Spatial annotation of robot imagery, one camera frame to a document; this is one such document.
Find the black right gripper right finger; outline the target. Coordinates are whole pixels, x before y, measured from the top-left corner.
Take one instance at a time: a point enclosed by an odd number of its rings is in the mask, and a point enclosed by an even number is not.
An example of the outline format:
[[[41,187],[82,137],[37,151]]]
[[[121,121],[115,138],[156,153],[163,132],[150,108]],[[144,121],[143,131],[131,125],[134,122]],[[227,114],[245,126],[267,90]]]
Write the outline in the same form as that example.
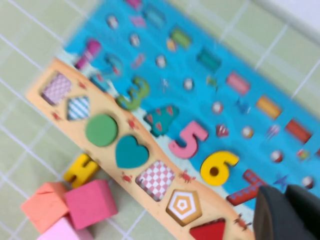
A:
[[[320,198],[307,189],[291,184],[284,193],[285,197],[316,240],[320,239]]]

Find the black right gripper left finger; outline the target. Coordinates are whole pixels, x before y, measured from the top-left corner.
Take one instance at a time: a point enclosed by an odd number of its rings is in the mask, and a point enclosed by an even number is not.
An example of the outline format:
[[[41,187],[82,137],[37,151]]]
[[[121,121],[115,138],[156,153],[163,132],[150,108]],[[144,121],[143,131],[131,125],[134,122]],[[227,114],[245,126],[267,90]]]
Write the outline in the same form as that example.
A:
[[[257,240],[279,240],[281,221],[287,200],[283,193],[271,186],[261,186],[256,196],[253,231]]]

